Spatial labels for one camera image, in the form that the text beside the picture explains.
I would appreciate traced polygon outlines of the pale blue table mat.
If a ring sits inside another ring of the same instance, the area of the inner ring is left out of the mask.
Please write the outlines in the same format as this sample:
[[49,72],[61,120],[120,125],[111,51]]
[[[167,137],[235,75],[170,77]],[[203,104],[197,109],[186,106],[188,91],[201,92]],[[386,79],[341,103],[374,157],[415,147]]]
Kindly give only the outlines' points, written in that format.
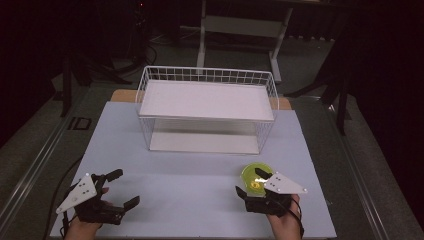
[[76,175],[123,176],[109,183],[106,200],[140,204],[120,225],[104,225],[104,239],[268,239],[262,214],[246,211],[236,194],[243,168],[263,162],[304,188],[300,197],[307,239],[336,235],[297,114],[280,110],[258,155],[196,154],[147,150],[132,103],[105,105]]

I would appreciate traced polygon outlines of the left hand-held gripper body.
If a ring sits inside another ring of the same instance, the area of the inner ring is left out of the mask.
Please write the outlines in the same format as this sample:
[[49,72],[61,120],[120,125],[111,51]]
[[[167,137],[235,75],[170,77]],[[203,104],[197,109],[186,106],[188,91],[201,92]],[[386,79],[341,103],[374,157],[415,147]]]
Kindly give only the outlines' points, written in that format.
[[105,182],[108,182],[106,174],[86,173],[70,188],[56,213],[65,213],[73,208],[81,221],[119,225],[125,210],[123,207],[110,206],[102,200]]

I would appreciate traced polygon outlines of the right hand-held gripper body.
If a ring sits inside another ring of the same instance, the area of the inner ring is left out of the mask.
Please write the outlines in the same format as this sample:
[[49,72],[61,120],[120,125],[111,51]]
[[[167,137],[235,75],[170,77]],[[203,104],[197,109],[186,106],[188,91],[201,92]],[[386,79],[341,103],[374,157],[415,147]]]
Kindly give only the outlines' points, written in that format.
[[281,173],[274,173],[263,183],[265,194],[249,196],[244,200],[248,212],[282,217],[289,212],[292,195],[308,190]]

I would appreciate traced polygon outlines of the green round dish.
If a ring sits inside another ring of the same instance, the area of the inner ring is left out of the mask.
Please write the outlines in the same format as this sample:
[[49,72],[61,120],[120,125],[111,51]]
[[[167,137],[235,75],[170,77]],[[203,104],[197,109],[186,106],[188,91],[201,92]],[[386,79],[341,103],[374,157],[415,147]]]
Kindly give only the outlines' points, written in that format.
[[261,162],[253,162],[244,167],[241,172],[241,179],[245,185],[245,190],[249,194],[264,195],[265,190],[263,183],[265,182],[265,179],[256,174],[256,168],[259,168],[266,173],[273,174],[273,169],[269,165]]

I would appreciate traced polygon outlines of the metal floor rail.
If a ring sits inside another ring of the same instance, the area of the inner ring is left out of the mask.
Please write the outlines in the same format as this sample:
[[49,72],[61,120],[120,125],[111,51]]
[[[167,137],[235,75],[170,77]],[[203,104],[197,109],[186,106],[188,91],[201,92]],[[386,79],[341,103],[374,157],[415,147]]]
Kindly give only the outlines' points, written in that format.
[[341,135],[338,127],[336,126],[336,109],[333,105],[324,106],[324,109],[330,123],[332,124],[332,130],[336,134],[336,139],[340,144],[344,158],[347,161],[348,172],[351,176],[355,191],[362,205],[363,212],[366,215],[367,221],[371,227],[375,240],[390,240],[378,210],[376,209],[374,200],[356,163],[356,159],[353,155],[348,139]]
[[67,124],[62,103],[47,101],[0,148],[0,235],[7,231]]

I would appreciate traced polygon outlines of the person's right hand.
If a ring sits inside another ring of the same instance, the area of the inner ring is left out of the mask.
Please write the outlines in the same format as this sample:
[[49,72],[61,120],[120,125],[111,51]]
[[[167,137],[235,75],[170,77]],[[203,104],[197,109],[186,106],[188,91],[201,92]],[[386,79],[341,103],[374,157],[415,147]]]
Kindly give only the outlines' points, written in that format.
[[293,195],[290,212],[282,217],[268,215],[275,240],[302,240],[301,213],[299,210],[299,196]]

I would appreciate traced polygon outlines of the white wire shelf rack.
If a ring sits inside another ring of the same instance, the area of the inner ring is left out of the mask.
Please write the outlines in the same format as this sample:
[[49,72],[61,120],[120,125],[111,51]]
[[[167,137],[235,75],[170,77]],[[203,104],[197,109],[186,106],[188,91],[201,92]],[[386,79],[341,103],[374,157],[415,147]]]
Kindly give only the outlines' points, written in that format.
[[276,121],[273,74],[148,66],[135,98],[147,149],[257,155]]

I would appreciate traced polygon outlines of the black floor bracket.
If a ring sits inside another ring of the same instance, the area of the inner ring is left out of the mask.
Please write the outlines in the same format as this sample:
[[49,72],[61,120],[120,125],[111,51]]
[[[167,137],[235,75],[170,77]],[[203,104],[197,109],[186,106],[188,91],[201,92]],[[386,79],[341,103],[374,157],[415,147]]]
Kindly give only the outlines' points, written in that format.
[[91,118],[73,117],[67,127],[68,130],[85,131],[89,130],[92,124]]

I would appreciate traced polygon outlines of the person's left hand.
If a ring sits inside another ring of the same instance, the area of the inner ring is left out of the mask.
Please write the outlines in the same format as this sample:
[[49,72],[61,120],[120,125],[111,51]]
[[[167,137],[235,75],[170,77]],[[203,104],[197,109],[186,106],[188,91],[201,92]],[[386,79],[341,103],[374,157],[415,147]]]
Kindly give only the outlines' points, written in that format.
[[65,234],[64,240],[95,240],[97,231],[103,226],[102,223],[84,222],[75,215]]

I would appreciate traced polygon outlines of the white metal table frame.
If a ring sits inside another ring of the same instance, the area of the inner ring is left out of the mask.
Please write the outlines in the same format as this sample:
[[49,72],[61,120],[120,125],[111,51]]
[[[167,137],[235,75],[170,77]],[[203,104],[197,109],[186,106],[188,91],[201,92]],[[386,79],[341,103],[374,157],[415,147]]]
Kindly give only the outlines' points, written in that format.
[[269,52],[269,61],[275,82],[282,82],[278,55],[293,12],[292,8],[287,8],[284,11],[281,22],[208,15],[206,9],[207,0],[202,0],[198,67],[202,68],[205,64],[207,32],[274,38],[276,45]]

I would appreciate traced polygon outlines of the black stand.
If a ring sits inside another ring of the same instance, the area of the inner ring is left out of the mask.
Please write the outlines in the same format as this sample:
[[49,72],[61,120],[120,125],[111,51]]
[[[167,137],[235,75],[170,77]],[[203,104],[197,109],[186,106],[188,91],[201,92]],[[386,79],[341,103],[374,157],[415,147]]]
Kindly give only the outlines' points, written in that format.
[[85,56],[82,54],[67,55],[63,60],[62,70],[61,116],[65,117],[72,106],[72,77],[75,77],[81,86],[89,86],[91,77],[86,67]]
[[312,90],[318,89],[321,86],[326,86],[320,97],[320,101],[323,105],[330,106],[335,100],[338,100],[338,104],[336,105],[336,126],[342,136],[346,135],[344,120],[349,86],[349,77],[346,67],[350,58],[349,37],[341,33],[334,41],[315,80],[299,90],[285,94],[286,97],[296,98]]

